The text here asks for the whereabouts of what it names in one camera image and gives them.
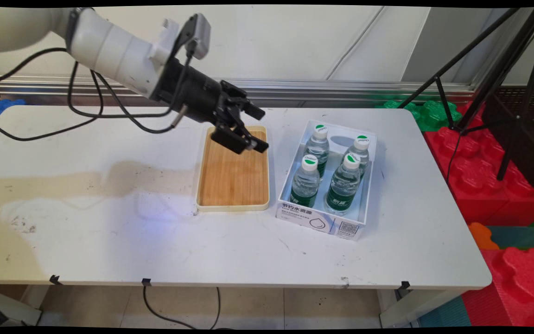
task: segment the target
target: bamboo tray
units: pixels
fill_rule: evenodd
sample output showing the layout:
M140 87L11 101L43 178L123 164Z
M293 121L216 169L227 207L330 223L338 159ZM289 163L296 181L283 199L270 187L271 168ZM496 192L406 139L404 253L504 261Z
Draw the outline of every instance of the bamboo tray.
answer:
M267 141L267 129L258 125L246 127ZM205 133L205 148L197 188L199 211L261 211L269 207L269 160L267 151L244 151L235 154L214 142Z

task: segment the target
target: white wall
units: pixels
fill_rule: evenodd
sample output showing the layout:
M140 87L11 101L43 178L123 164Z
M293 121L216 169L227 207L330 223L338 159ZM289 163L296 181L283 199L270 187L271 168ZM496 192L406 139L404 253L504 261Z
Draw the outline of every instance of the white wall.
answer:
M323 80L371 21L379 6L128 6L95 7L106 19L153 41L164 18L180 24L203 13L212 27L210 52L191 65L213 78ZM390 7L381 13L334 80L399 81L427 7ZM0 53L0 74L48 47L64 47L49 34L25 49ZM68 77L73 60L44 55L19 74ZM80 67L79 76L89 76Z
M432 8L402 80L428 80L483 31L483 25L491 12L491 8ZM478 45L474 50L479 51L480 48ZM456 73L470 54L447 70L441 76L442 82L455 82Z
M534 65L534 40L528 45L519 61L504 79L504 85L527 85Z
M429 11L430 7L384 8L331 79L400 82Z

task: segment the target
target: plastic bottle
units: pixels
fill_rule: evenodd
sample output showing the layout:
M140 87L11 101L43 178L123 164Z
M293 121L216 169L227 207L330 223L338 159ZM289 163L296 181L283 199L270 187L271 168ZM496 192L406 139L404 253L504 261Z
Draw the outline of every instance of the plastic bottle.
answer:
M328 212L343 216L349 210L360 186L360 158L355 154L346 154L343 163L337 167L331 179L329 192L324 199Z
M324 167L329 158L329 140L327 134L329 129L322 124L316 125L313 129L312 136L306 142L305 154L312 154L318 159L318 175L323 180Z
M354 140L354 145L350 146L343 155L345 156L346 154L355 154L360 158L360 180L362 180L362 178L364 177L364 173L370 162L370 154L368 153L369 145L370 139L368 139L368 137L365 135L359 135Z
M302 164L292 180L290 202L307 207L314 205L314 199L320 184L317 166L318 159L316 156L306 154L302 158Z

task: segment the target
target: black tripod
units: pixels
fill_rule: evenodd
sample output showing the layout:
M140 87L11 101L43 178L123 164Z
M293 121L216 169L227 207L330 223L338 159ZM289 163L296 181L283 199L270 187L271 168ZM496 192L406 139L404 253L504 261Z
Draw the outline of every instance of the black tripod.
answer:
M527 114L528 110L528 104L530 102L531 95L534 91L534 65L533 69L530 74L530 78L528 78L528 84L525 91L525 95L522 100L521 104L521 114L519 116L514 117L513 119L509 120L500 120L492 123L487 123L484 125L481 125L479 127L474 127L471 129L467 129L469 126L469 123L477 112L479 111L479 107L481 104L491 95L496 87L498 87L504 79L506 78L506 75L512 67L515 65L515 63L519 60L522 53L525 51L526 47L528 46L528 43L530 43L530 40L532 39L533 32L534 32L534 9L528 16L527 20L525 21L524 25L521 27L515 38L512 40L510 45L506 48L506 50L500 55L500 58L496 62L496 64L491 68L490 72L486 76L486 78L483 79L483 82L479 86L479 89L476 92L475 99L471 102L471 105L467 109L467 111L464 113L463 118L458 122L458 124L454 124L453 118L451 116L451 112L449 110L449 106L446 100L446 95L444 92L444 89L442 88L442 82L440 81L440 76L442 76L447 70L449 70L454 64L456 64L459 60L462 59L469 51L471 51L477 44L481 43L487 36L489 36L496 28L500 27L502 23L504 23L507 19L509 19L516 11L518 11L519 8L511 8L509 9L504 15L502 15L496 22L494 22L491 26L489 26L484 32L482 32L473 42L471 42L468 46L466 46L462 51L460 51L451 61L449 61L445 66L440 68L434 76L432 76L428 81L426 81L419 89L417 89L407 100L403 101L398 108L404 108L407 106L407 104L413 99L415 99L422 91L424 91L426 88L430 87L432 83L436 82L436 86L438 87L440 99L442 100L442 104L445 108L446 117L449 122L449 129L453 129L454 131L457 131L459 133L458 135L458 141L457 141L457 148L458 148L458 142L460 141L460 137L462 135L467 135L467 133L471 133L472 131L481 130L484 128L493 127L496 125L503 125L505 123L513 123L513 129L510 133L510 139L508 140L508 143L506 147L504 148L504 158L502 158L502 163L500 164L500 169L498 171L497 179L502 180L504 178L504 174L506 173L506 168L508 167L508 163L510 162L510 157L512 155L512 148L515 146L515 141L518 139L518 134L521 131L522 122L525 119L525 116Z

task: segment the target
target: qr code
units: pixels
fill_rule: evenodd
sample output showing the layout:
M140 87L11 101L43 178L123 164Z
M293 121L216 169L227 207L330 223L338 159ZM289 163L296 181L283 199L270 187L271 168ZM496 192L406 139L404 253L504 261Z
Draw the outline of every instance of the qr code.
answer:
M356 234L358 232L358 226L354 224L349 224L346 222L341 222L341 226L339 226L339 230L347 233Z

